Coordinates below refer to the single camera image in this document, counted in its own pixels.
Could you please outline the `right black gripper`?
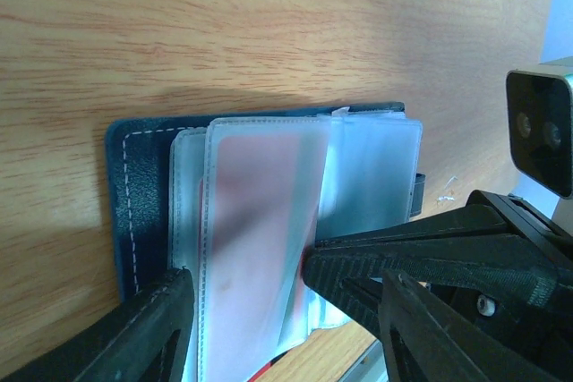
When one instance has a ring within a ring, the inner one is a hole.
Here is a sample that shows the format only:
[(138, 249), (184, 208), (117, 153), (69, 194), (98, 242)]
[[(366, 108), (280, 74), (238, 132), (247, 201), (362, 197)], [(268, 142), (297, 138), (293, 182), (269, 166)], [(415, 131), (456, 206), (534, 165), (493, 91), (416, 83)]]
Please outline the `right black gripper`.
[[(351, 284), (380, 277), (379, 325), (379, 299)], [(320, 241), (305, 253), (303, 280), (381, 335), (390, 381), (554, 381), (548, 372), (572, 371), (572, 236), (525, 199), (473, 191), (462, 208)]]

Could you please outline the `dark blue card holder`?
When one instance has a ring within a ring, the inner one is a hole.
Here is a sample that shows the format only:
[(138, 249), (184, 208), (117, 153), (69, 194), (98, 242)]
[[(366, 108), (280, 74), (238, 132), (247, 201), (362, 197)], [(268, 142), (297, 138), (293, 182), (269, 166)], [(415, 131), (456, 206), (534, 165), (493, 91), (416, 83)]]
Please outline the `dark blue card holder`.
[(129, 299), (192, 276), (185, 381), (246, 381), (349, 318), (304, 285), (318, 240), (421, 212), (423, 126), (402, 104), (113, 123), (105, 137), (115, 266)]

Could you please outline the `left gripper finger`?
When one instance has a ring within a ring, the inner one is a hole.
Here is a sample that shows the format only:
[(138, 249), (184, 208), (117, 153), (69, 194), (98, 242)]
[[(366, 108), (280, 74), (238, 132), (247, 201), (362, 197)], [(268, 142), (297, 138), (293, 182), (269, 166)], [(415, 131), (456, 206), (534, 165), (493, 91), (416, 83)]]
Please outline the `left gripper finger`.
[(189, 270), (169, 269), (5, 381), (180, 381), (194, 313)]

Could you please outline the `plain red card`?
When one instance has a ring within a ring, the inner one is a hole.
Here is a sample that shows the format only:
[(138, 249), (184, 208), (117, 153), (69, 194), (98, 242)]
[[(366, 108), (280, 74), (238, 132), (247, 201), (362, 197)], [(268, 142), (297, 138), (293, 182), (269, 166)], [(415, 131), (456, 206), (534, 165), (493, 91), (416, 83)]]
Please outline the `plain red card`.
[(312, 238), (328, 134), (227, 136), (210, 193), (201, 380), (245, 381), (277, 350)]

